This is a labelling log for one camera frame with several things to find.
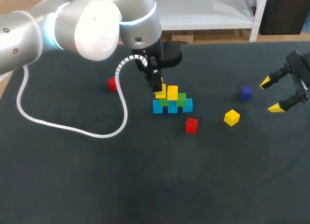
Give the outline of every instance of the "black table surface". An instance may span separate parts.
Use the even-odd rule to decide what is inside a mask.
[[[17,70],[0,101],[0,224],[261,224],[310,222],[310,112],[267,108],[293,95],[288,76],[260,83],[288,53],[310,43],[193,45],[163,71],[193,99],[194,112],[154,115],[154,98],[131,62],[121,72],[126,128],[94,139],[32,123],[16,107]],[[105,62],[52,52],[30,66],[22,105],[33,117],[98,134],[123,110],[107,80],[130,50]],[[239,99],[253,87],[250,102]],[[231,109],[241,114],[224,123]],[[198,118],[196,135],[185,133]]]

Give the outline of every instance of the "blue block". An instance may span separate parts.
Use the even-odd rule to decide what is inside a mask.
[[[176,106],[176,101],[170,101],[170,104],[168,106],[168,114],[177,114],[178,113],[178,107]]]
[[[186,99],[186,106],[183,107],[183,113],[193,112],[193,100],[191,98]]]
[[[163,114],[164,107],[159,105],[159,100],[153,100],[153,114]]]
[[[241,95],[240,98],[243,101],[249,101],[252,97],[252,87],[249,86],[243,86],[241,88]]]

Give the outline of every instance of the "metal shelf frame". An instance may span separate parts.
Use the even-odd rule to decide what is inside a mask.
[[[163,30],[252,29],[255,42],[267,0],[257,0],[256,13],[247,0],[156,0]]]

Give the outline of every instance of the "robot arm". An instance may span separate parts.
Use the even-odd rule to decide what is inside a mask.
[[[261,84],[261,88],[266,89],[287,74],[292,75],[296,87],[295,95],[270,107],[269,111],[273,113],[286,112],[299,102],[305,103],[308,100],[307,92],[310,90],[310,52],[307,55],[302,55],[298,51],[294,51],[287,56],[286,60],[287,63],[283,68],[269,74]]]
[[[51,50],[105,60],[119,35],[139,50],[157,45],[162,32],[155,0],[45,0],[28,11],[0,15],[0,23],[0,74]]]

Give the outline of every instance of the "yellow block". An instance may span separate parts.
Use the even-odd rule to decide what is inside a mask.
[[[276,103],[275,105],[271,106],[268,110],[271,113],[285,112],[283,109],[281,109],[279,103]]]
[[[233,109],[225,115],[224,119],[224,121],[230,126],[235,125],[239,120],[240,120],[240,114],[238,114]]]
[[[169,101],[178,100],[178,87],[177,86],[168,86],[167,100]]]
[[[266,83],[269,82],[269,81],[270,81],[270,78],[269,78],[269,76],[267,76],[266,79],[262,82],[261,88],[264,89],[264,88],[262,87],[262,85],[266,84]]]
[[[166,93],[166,84],[162,84],[163,90],[161,92],[155,92],[156,99],[166,99],[167,93]]]

